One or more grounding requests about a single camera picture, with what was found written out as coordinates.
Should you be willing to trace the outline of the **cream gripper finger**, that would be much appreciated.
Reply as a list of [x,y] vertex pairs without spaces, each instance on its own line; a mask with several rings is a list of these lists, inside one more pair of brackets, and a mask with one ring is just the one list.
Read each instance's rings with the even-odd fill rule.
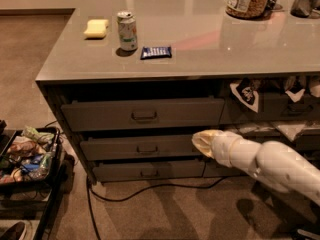
[[214,159],[214,153],[212,151],[211,142],[194,142],[193,145],[206,157]]
[[197,132],[193,135],[192,141],[194,143],[210,143],[214,137],[218,136],[221,133],[220,130],[204,130]]

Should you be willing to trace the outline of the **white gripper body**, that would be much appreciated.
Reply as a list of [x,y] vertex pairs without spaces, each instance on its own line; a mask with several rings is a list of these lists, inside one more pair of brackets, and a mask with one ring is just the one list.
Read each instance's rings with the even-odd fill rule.
[[229,131],[217,131],[211,142],[214,159],[229,168],[249,168],[261,144]]

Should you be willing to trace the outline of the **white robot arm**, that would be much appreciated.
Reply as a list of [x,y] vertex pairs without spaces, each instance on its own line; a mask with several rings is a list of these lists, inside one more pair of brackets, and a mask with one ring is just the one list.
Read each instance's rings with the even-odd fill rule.
[[205,130],[195,133],[192,143],[220,165],[237,168],[273,190],[296,191],[320,205],[320,170],[281,142],[258,143],[230,131]]

